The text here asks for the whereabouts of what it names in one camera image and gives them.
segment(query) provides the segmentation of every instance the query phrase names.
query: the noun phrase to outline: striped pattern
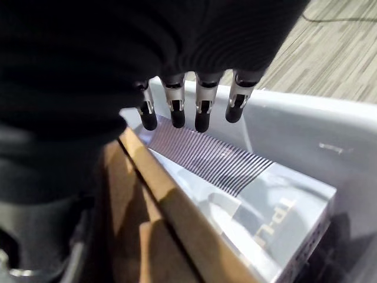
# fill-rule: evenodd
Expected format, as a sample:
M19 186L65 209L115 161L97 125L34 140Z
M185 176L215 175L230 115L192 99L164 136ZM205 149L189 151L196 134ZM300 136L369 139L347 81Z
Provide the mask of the striped pattern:
M310 19L377 19L377 1L315 0L304 14ZM220 83L230 85L232 72ZM300 18L256 88L377 103L377 23Z
M161 116L148 147L232 196L272 164L206 134L176 129Z

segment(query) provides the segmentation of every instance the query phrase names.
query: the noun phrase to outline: robotic hand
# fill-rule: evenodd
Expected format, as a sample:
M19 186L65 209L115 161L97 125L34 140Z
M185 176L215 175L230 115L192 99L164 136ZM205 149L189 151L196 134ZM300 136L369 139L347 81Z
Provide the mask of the robotic hand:
M0 4L0 282L75 282L100 195L103 146L124 107L157 125L159 75L184 125L184 74L197 74L207 130L223 72L234 123L309 0L12 0Z

